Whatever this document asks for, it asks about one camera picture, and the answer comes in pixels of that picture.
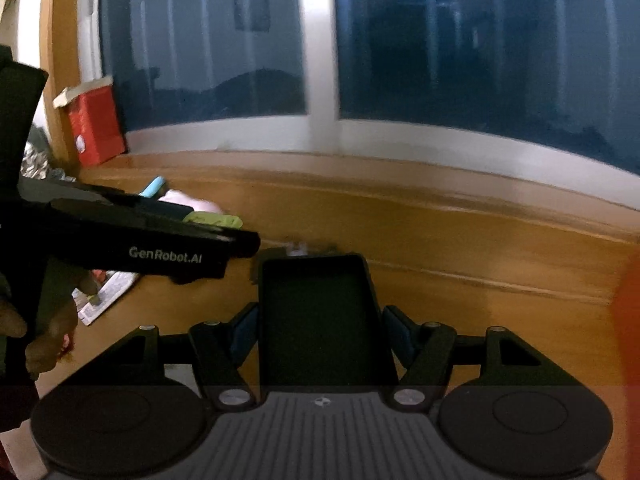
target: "pink object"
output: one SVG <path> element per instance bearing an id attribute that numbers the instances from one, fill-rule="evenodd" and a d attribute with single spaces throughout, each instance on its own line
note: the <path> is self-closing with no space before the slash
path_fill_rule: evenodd
<path id="1" fill-rule="evenodd" d="M 159 198 L 161 202 L 171 202 L 173 204 L 186 205 L 189 207 L 193 207 L 194 211 L 204 211 L 207 213 L 222 213 L 222 209 L 218 207 L 217 204 L 213 202 L 208 202 L 207 200 L 198 200 L 196 198 L 192 198 L 189 195 L 184 194 L 181 191 L 170 189 L 167 191 L 163 197 Z"/>

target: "red box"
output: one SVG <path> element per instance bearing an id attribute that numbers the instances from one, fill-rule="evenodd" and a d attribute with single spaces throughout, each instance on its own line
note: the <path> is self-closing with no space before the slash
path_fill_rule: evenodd
<path id="1" fill-rule="evenodd" d="M 68 104 L 78 158 L 83 166 L 96 166 L 125 151 L 111 86 L 80 94 Z"/>

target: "black circular disc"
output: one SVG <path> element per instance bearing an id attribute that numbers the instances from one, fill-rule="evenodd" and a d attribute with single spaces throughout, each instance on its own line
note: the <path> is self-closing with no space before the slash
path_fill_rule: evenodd
<path id="1" fill-rule="evenodd" d="M 31 431 L 43 455 L 60 469 L 119 477 L 176 462 L 205 422 L 200 398 L 177 383 L 60 386 L 36 406 Z"/>
<path id="2" fill-rule="evenodd" d="M 601 458 L 613 431 L 584 386 L 474 386 L 445 396 L 438 424 L 470 462 L 516 478 L 560 477 Z"/>

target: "window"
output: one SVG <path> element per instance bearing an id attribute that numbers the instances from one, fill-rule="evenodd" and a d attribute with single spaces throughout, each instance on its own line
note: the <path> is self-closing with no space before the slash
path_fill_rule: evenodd
<path id="1" fill-rule="evenodd" d="M 340 114 L 640 174 L 640 0 L 335 0 Z"/>
<path id="2" fill-rule="evenodd" d="M 305 113 L 298 0 L 100 0 L 126 131 Z"/>

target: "ribbed gray surface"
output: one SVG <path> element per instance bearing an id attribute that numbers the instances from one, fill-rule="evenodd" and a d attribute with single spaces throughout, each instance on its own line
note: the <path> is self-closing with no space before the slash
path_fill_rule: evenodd
<path id="1" fill-rule="evenodd" d="M 150 480 L 497 480 L 447 447 L 429 419 L 376 393 L 272 393 L 223 415 L 183 462 Z M 597 480 L 596 474 L 580 480 Z M 59 473 L 49 480 L 68 480 Z"/>

